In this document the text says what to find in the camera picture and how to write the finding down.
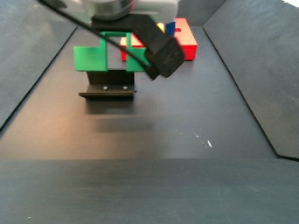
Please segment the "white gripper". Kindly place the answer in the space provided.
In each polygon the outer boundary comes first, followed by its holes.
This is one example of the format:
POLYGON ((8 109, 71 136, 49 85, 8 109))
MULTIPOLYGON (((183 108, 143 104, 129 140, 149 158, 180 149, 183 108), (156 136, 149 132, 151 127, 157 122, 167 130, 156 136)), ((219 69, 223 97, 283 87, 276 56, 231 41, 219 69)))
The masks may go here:
POLYGON ((89 18, 113 21, 127 15, 147 15, 156 24, 169 24, 177 15, 180 0, 69 0, 89 18))

